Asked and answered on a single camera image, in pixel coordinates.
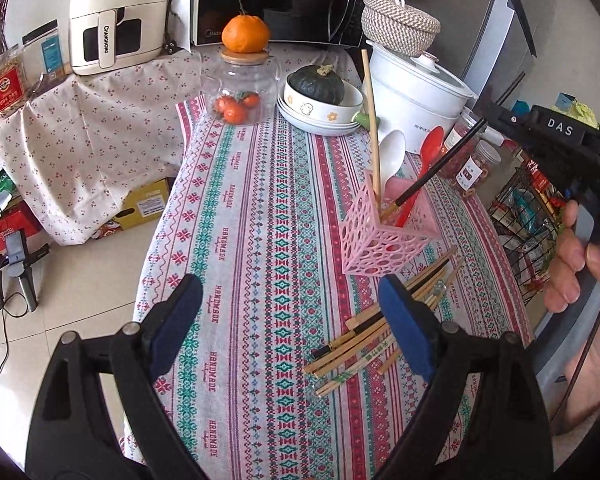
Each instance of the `tiled floor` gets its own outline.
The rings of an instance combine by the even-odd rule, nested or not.
[[[156,225],[157,221],[149,222],[81,246],[52,245],[51,253],[35,264],[40,306],[21,319],[7,316],[10,355],[0,375],[0,445],[20,465],[40,381],[56,343],[67,330],[83,338],[108,335],[131,319],[138,277]],[[17,281],[5,279],[4,286],[7,295],[16,290]],[[19,314],[24,300],[16,296],[7,307]],[[0,362],[4,351],[0,316]],[[122,436],[122,406],[112,377],[103,376],[102,381],[116,434]]]

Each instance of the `pink utensil holder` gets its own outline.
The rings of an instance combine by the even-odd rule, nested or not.
[[[398,198],[413,183],[391,177],[384,188],[383,205]],[[402,228],[394,227],[398,215],[395,212],[386,224],[380,223],[371,173],[365,171],[363,185],[340,222],[344,274],[384,276],[400,272],[425,245],[441,238],[425,191],[418,194],[409,221]]]

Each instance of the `changhong logo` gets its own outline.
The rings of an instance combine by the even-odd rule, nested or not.
[[[109,53],[109,25],[104,26],[104,53]]]

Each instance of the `chopstick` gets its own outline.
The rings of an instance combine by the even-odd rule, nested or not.
[[[440,268],[438,270],[438,272],[436,274],[434,274],[430,278],[430,280],[426,283],[426,286],[422,290],[419,290],[416,293],[416,295],[414,295],[414,299],[417,300],[417,301],[421,301],[433,289],[433,287],[436,285],[436,283],[439,282],[440,278],[444,275],[444,273],[445,273],[445,267],[443,266],[442,268]],[[373,322],[378,322],[378,320],[383,320],[386,323],[386,320],[384,319],[384,316],[382,315],[382,312],[378,312],[377,314],[375,314],[369,320],[365,321],[365,323],[363,325],[366,326],[370,322],[372,322],[372,321]],[[360,352],[365,346],[369,345],[369,343],[371,343],[374,339],[377,339],[382,330],[384,330],[384,328],[380,327],[380,328],[378,328],[377,330],[375,330],[374,332],[371,332],[371,333],[370,332],[363,332],[363,333],[366,333],[366,336],[362,336],[363,333],[360,333],[359,343],[357,343],[352,348],[349,348],[349,350],[346,351],[344,354],[340,354],[339,356],[335,355],[336,352],[338,351],[338,349],[340,348],[340,346],[337,346],[331,352],[327,352],[327,353],[323,354],[324,355],[323,358],[329,358],[329,357],[331,357],[333,359],[333,357],[335,356],[335,359],[333,359],[328,364],[325,364],[324,366],[322,366],[318,370],[314,371],[314,375],[316,377],[322,377],[323,375],[326,375],[327,373],[331,372],[333,369],[335,369],[338,366],[340,366],[341,364],[343,364],[344,361],[346,361],[350,357],[353,357],[355,354],[357,354],[358,352]]]
[[[364,336],[361,334],[359,336],[360,340],[356,341],[355,345],[351,346],[349,349],[347,349],[347,351],[344,351],[343,353],[341,353],[338,357],[336,357],[330,363],[327,363],[324,366],[322,366],[322,368],[318,368],[317,370],[315,370],[314,376],[320,378],[320,377],[325,376],[332,370],[335,370],[341,364],[344,364],[346,361],[348,361],[352,357],[355,357],[355,355],[357,353],[359,353],[365,346],[369,345],[375,339],[378,339],[382,335],[382,332],[387,332],[388,330],[389,330],[389,325],[387,324],[386,319],[383,317],[380,321],[378,321],[378,327],[376,327],[376,329],[373,330],[373,332],[370,332],[369,334],[366,334]],[[337,348],[332,353],[337,352],[338,350],[340,350],[340,348]]]
[[[460,258],[460,260],[458,261],[458,264],[456,265],[456,267],[454,268],[454,270],[451,271],[451,274],[449,274],[446,279],[445,279],[445,288],[443,289],[443,291],[438,294],[433,301],[431,301],[431,304],[429,304],[429,309],[430,310],[434,310],[438,304],[440,303],[440,301],[442,300],[442,298],[444,298],[446,296],[446,293],[448,292],[448,286],[451,284],[451,282],[455,279],[456,275],[458,274],[458,270],[460,270],[460,267],[462,267],[462,264],[464,264],[464,257]],[[380,365],[380,367],[378,367],[378,374],[380,375],[384,375],[387,370],[391,367],[392,364],[394,364],[402,355],[402,350],[400,350],[399,348],[395,349],[394,352],[392,352],[391,355],[389,355],[389,357],[386,359],[386,361],[384,363],[382,363],[382,365]]]
[[[376,120],[376,104],[374,103],[374,88],[371,83],[371,69],[369,68],[369,54],[366,48],[362,50],[362,65],[365,69],[366,104],[369,114],[369,137],[371,142],[371,168],[373,171],[372,182],[378,207],[382,203],[382,190],[380,189],[380,147],[378,144],[378,121]]]
[[[441,266],[446,266],[451,257],[454,254],[456,254],[457,250],[458,248],[456,246],[452,246],[446,253],[442,254],[442,256],[440,256],[435,262],[429,264],[418,274],[410,278],[409,281],[407,281],[404,284],[404,287],[413,294],[416,293],[419,290],[419,288],[424,285],[424,283],[428,282],[435,275],[435,273],[438,272],[438,270],[440,270]],[[345,321],[345,325],[349,330],[355,330],[356,327],[364,323],[370,317],[375,316],[375,314],[377,314],[378,312],[380,312],[380,305],[378,303],[374,303],[362,312],[347,319]],[[312,354],[315,358],[325,355],[325,352],[333,350],[336,347],[336,345],[333,345],[332,343],[333,342],[330,342],[322,348],[313,351]]]
[[[501,105],[501,104],[503,104],[504,101],[507,100],[507,98],[511,95],[511,93],[520,84],[520,82],[522,81],[524,76],[525,76],[525,73],[521,72],[514,79],[513,83],[511,83],[511,85],[509,85],[509,88],[507,88],[504,91],[504,94],[502,94],[497,99],[497,101],[496,101],[497,105]],[[439,161],[437,161],[435,164],[432,164],[432,166],[429,168],[429,171],[427,171],[427,173],[425,173],[423,177],[419,178],[416,182],[414,182],[413,185],[411,187],[409,187],[404,193],[402,193],[397,199],[395,199],[394,202],[389,204],[389,207],[387,207],[384,211],[382,211],[382,213],[380,215],[380,220],[381,221],[387,220],[389,218],[389,216],[391,216],[402,204],[407,202],[408,199],[410,199],[413,195],[415,195],[431,179],[432,176],[434,176],[446,163],[448,163],[449,160],[451,160],[454,156],[456,156],[456,153],[458,153],[460,150],[462,150],[462,148],[465,146],[465,144],[468,143],[472,139],[472,137],[486,123],[487,123],[487,121],[484,118],[481,118],[480,120],[478,120],[477,123],[474,124],[474,126],[469,128],[469,131],[467,132],[467,134],[462,139],[460,139],[456,143],[456,145],[451,148],[451,150],[446,152],[446,154],[443,155]]]
[[[380,312],[380,304],[374,303],[369,308],[366,308],[362,312],[356,314],[354,317],[347,319],[344,324],[349,330],[354,330],[357,326],[359,326],[361,323],[364,323],[367,319],[369,319],[371,316],[374,316],[378,312]]]
[[[378,367],[378,370],[376,370],[378,372],[378,375],[384,375],[386,371],[391,367],[391,365],[394,364],[400,358],[401,355],[402,350],[400,350],[399,348],[395,349],[392,352],[392,354],[389,355],[386,361]]]
[[[312,363],[307,364],[302,369],[302,371],[304,371],[305,374],[310,374],[313,371],[317,370],[318,368],[323,367],[324,365],[328,364],[330,361],[333,361],[334,359],[336,359],[339,356],[341,356],[344,353],[346,353],[347,350],[349,350],[350,348],[354,347],[355,345],[357,345],[361,341],[364,341],[367,337],[369,337],[370,335],[372,335],[373,332],[375,332],[377,329],[383,327],[384,325],[386,325],[386,320],[383,317],[382,319],[379,319],[378,321],[376,321],[375,323],[373,323],[373,325],[371,325],[365,331],[363,331],[360,334],[357,334],[355,337],[352,337],[346,343],[344,343],[343,345],[337,347],[333,351],[329,352],[327,355],[321,357],[320,359],[315,360]]]
[[[393,334],[389,334],[386,338],[384,338],[381,342],[378,343],[378,346],[364,354],[358,361],[356,361],[349,368],[344,370],[343,373],[321,386],[320,389],[316,390],[315,394],[320,398],[324,397],[327,394],[330,394],[341,384],[344,384],[347,380],[349,380],[356,374],[359,374],[370,362],[380,357],[382,355],[382,352],[384,352],[387,348],[389,348],[389,346],[391,346],[394,343],[395,336]]]
[[[342,334],[340,337],[337,337],[333,341],[329,341],[322,348],[313,350],[311,352],[311,355],[314,357],[314,359],[319,359],[319,358],[327,355],[329,352],[344,345],[344,343],[346,343],[348,340],[350,340],[350,339],[354,338],[355,336],[357,336],[358,334],[364,332],[367,328],[372,326],[373,323],[375,323],[376,321],[378,321],[380,319],[382,319],[382,313],[380,312],[380,306],[378,306],[378,311],[371,314],[369,316],[369,318],[366,319],[364,322],[362,322],[360,325],[355,327],[353,330],[350,330],[349,332],[345,332],[344,334]]]

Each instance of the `white cloth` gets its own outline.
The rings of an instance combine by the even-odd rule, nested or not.
[[[0,120],[0,164],[57,243],[83,243],[129,191],[178,173],[174,105],[199,88],[200,56],[188,52],[71,75]]]

